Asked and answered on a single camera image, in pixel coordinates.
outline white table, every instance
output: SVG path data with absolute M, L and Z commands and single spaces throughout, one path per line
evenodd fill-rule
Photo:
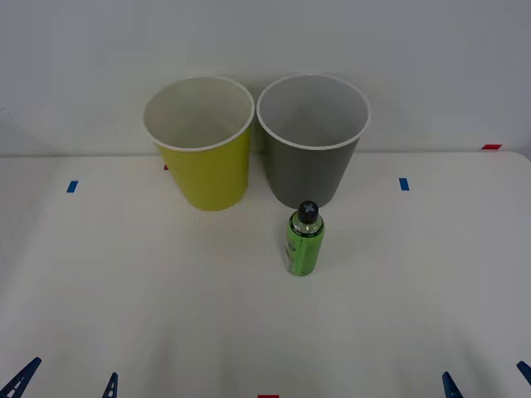
M 406 177 L 411 190 L 400 188 Z M 66 193 L 79 180 L 74 193 Z M 357 154 L 315 272 L 260 159 L 229 210 L 188 205 L 156 157 L 0 159 L 0 386 L 25 398 L 531 396 L 531 163 Z

